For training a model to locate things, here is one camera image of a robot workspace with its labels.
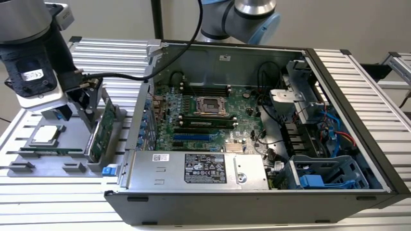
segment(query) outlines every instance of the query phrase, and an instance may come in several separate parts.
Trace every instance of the slotted aluminum surface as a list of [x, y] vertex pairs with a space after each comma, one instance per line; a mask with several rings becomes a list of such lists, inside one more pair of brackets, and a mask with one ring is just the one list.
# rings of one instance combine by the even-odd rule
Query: slotted aluminum surface
[[[145, 44], [145, 41], [83, 39], [72, 49], [76, 65], [89, 73], [116, 71], [141, 76], [144, 65], [147, 65]], [[128, 111], [121, 132], [123, 140], [117, 146], [117, 151], [123, 152], [140, 84], [117, 78], [109, 78], [104, 83], [113, 102]], [[373, 113], [367, 114], [367, 111], [363, 113], [361, 116], [375, 117]], [[13, 153], [24, 145], [38, 120], [38, 115], [20, 111], [0, 139], [0, 166], [6, 166], [14, 160], [16, 154]], [[393, 139], [393, 136], [383, 136], [380, 131], [373, 133], [380, 136], [379, 139], [385, 139], [388, 142]], [[389, 156], [395, 169], [411, 188], [411, 155], [391, 154]], [[9, 178], [6, 169], [0, 169], [0, 225], [2, 225], [0, 230], [153, 230], [155, 227], [128, 226], [105, 202], [101, 194], [104, 185], [115, 184], [116, 180], [116, 178]], [[364, 210], [336, 224], [171, 226], [163, 229], [196, 231], [411, 230], [411, 199], [405, 199], [385, 209]]]
[[404, 60], [404, 63], [409, 66], [411, 68], [411, 53], [400, 53], [401, 59]]
[[[351, 56], [337, 50], [316, 50], [316, 53], [391, 163], [396, 166], [397, 155], [403, 155], [400, 165], [411, 167], [409, 121], [395, 110], [396, 106], [389, 105], [389, 99]], [[317, 89], [325, 99], [319, 83]]]

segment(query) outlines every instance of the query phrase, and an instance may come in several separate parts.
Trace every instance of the metal bracket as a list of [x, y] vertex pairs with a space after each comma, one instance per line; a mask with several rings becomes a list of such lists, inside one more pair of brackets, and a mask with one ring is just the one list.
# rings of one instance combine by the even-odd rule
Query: metal bracket
[[269, 91], [272, 100], [280, 103], [295, 103], [305, 101], [304, 95], [297, 91], [273, 89]]
[[147, 56], [155, 57], [161, 53], [163, 43], [159, 39], [148, 40], [147, 43]]
[[388, 57], [383, 61], [383, 64], [387, 64], [391, 67], [405, 83], [411, 86], [411, 67], [405, 64], [403, 59], [392, 56], [389, 53]]

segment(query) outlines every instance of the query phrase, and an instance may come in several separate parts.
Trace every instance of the blue cable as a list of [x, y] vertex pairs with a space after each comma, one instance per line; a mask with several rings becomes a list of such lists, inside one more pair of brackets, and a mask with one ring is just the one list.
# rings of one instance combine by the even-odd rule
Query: blue cable
[[[331, 119], [333, 119], [336, 121], [336, 125], [337, 125], [337, 128], [339, 128], [337, 131], [340, 131], [341, 130], [341, 122], [340, 122], [340, 120], [332, 114], [329, 114], [328, 112], [320, 111], [320, 113], [323, 115], [327, 115], [327, 117], [329, 117]], [[336, 155], [339, 153], [339, 150], [340, 150], [340, 136], [337, 135], [336, 136], [336, 147], [333, 149], [331, 158], [336, 157]]]

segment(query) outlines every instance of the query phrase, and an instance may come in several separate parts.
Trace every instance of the robotic arm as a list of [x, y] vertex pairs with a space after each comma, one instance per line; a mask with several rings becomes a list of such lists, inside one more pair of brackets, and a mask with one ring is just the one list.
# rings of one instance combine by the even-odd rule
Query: robotic arm
[[229, 37], [247, 44], [265, 44], [280, 22], [275, 0], [203, 0], [204, 42], [227, 42]]
[[[280, 20], [273, 12], [275, 0], [199, 0], [200, 3], [200, 41], [224, 42], [233, 37], [248, 44], [267, 42]], [[71, 102], [80, 117], [92, 123], [103, 77], [87, 77], [73, 65], [60, 34], [73, 22], [68, 5], [0, 0], [0, 22], [0, 57], [9, 74], [5, 85], [14, 91], [21, 107], [33, 112], [52, 111], [48, 115], [69, 120]], [[145, 80], [155, 75], [125, 78]]]
[[[68, 5], [42, 0], [0, 0], [0, 57], [22, 108], [69, 120], [72, 110], [93, 109], [100, 99], [88, 89], [101, 81], [83, 81], [60, 34], [73, 22]], [[93, 112], [81, 116], [91, 123]]]

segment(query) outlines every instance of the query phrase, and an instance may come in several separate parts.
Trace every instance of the black cable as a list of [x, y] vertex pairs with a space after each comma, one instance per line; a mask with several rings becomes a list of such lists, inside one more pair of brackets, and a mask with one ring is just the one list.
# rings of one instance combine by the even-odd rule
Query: black cable
[[173, 71], [169, 75], [169, 80], [168, 80], [168, 86], [171, 86], [171, 80], [175, 74], [181, 74], [181, 76], [184, 76], [184, 72], [183, 71]]
[[257, 137], [256, 137], [256, 141], [257, 141], [260, 144], [269, 145], [269, 144], [275, 144], [275, 143], [283, 142], [283, 140], [279, 140], [279, 141], [275, 141], [275, 142], [272, 142], [272, 143], [263, 143], [263, 142], [259, 140], [259, 137], [261, 136], [261, 133], [263, 133], [263, 132], [260, 132], [259, 135], [257, 135]]
[[269, 118], [279, 124], [279, 126], [281, 126], [281, 122], [269, 114], [268, 110], [265, 109], [264, 107], [264, 97], [268, 97], [267, 95], [260, 95], [257, 98], [256, 98], [256, 104], [257, 104], [257, 100], [260, 99], [260, 97], [263, 97], [263, 100], [261, 100], [261, 108], [264, 110], [264, 112], [267, 113], [267, 115], [269, 116]]
[[140, 78], [129, 76], [129, 75], [124, 75], [124, 74], [120, 74], [120, 73], [99, 73], [99, 74], [87, 75], [84, 80], [93, 79], [93, 78], [120, 77], [120, 78], [125, 78], [125, 79], [129, 79], [129, 80], [145, 81], [145, 80], [153, 78], [181, 57], [181, 55], [184, 54], [184, 52], [191, 47], [191, 45], [192, 45], [192, 43], [193, 43], [193, 41], [195, 41], [195, 39], [196, 39], [196, 37], [199, 35], [199, 31], [200, 31], [201, 23], [203, 23], [203, 4], [201, 4], [201, 0], [197, 0], [197, 3], [199, 3], [199, 8], [200, 8], [200, 15], [199, 15], [197, 27], [195, 29], [195, 33], [192, 35], [192, 38], [191, 38], [189, 42], [187, 43], [187, 46], [180, 51], [180, 53], [160, 68], [157, 68], [157, 70], [153, 73], [151, 73], [148, 76], [144, 76], [144, 77], [140, 77]]
[[400, 105], [397, 106], [399, 108], [401, 108], [405, 105], [405, 102], [408, 100], [408, 97], [404, 98], [403, 102], [400, 103]]
[[0, 117], [0, 120], [2, 120], [2, 121], [6, 122], [6, 123], [10, 123], [9, 120], [6, 120], [6, 119], [4, 119], [4, 118], [1, 118], [1, 117]]
[[277, 69], [277, 72], [279, 72], [279, 82], [280, 82], [280, 78], [281, 78], [281, 75], [283, 75], [283, 73], [281, 73], [281, 68], [280, 68], [280, 66], [276, 64], [276, 62], [273, 62], [273, 61], [265, 61], [265, 62], [263, 62], [261, 64], [260, 64], [260, 66], [259, 66], [259, 68], [257, 68], [257, 72], [256, 72], [256, 89], [259, 90], [259, 78], [260, 78], [260, 71], [261, 71], [261, 68], [263, 68], [263, 66], [265, 65], [265, 64], [273, 64], [275, 66], [276, 66], [276, 69]]
[[279, 140], [279, 141], [276, 141], [276, 142], [272, 142], [272, 143], [263, 143], [260, 140], [256, 140], [260, 144], [265, 144], [265, 145], [269, 145], [269, 144], [275, 144], [275, 143], [280, 143], [280, 142], [283, 142], [283, 140]]

